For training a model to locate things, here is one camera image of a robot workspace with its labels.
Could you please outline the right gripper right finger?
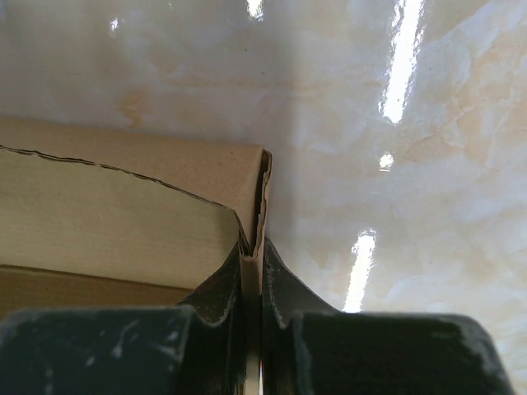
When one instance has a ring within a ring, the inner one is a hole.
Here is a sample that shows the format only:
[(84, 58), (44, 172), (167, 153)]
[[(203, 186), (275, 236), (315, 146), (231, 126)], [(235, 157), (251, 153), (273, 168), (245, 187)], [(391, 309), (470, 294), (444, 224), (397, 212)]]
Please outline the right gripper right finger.
[(346, 317), (292, 273), (270, 239), (263, 247), (263, 392), (344, 394)]

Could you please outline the brown cardboard paper box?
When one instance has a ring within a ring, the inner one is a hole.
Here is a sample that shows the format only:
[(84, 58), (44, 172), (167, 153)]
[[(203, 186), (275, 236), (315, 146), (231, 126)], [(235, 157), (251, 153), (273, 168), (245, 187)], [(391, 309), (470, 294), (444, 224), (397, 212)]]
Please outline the brown cardboard paper box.
[(260, 295), (260, 145), (1, 118), (1, 311), (174, 304), (233, 258)]

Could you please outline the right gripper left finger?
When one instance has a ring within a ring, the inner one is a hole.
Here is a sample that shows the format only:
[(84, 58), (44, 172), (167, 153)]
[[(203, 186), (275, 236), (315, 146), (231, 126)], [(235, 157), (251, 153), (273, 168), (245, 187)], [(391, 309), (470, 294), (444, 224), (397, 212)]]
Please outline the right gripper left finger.
[(240, 249), (177, 304), (184, 314), (176, 394), (242, 394), (246, 376)]

